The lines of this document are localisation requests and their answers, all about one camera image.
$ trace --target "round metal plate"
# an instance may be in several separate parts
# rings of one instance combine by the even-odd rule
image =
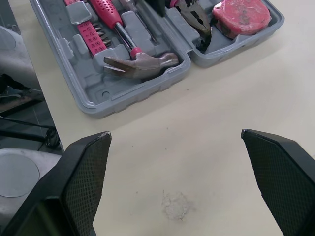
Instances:
[[[30,159],[16,154],[0,156],[1,196],[23,196],[34,188],[38,180],[38,168]]]

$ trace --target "pink hammer handle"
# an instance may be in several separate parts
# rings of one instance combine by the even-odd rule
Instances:
[[[90,2],[98,16],[109,28],[113,30],[116,23],[123,25],[123,21],[117,9],[110,0],[90,0]]]
[[[178,0],[172,0],[171,1],[171,4],[170,4],[170,7],[175,7],[175,5],[177,4]]]

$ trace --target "stain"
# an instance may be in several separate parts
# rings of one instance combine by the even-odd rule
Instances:
[[[164,194],[162,199],[163,213],[170,220],[184,221],[191,209],[192,202],[182,192]]]

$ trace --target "metal bar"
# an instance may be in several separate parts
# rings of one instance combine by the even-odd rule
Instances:
[[[41,142],[41,143],[43,143],[45,141],[45,138],[42,136],[39,136],[39,135],[26,134],[26,133],[21,133],[21,132],[16,132],[16,131],[8,131],[8,130],[3,130],[3,129],[0,129],[0,136],[37,141],[37,142]]]

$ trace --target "screwdriver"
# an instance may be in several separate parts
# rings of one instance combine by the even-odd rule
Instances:
[[[138,9],[136,7],[136,4],[135,4],[134,0],[119,0],[119,2],[123,5],[125,10],[133,11],[135,13],[135,15],[139,18],[140,22],[146,28],[146,30],[147,30],[148,34],[150,35],[151,39],[156,43],[157,40],[153,37],[153,35],[149,31],[147,25],[143,22],[142,17],[139,15],[139,12],[138,12]]]

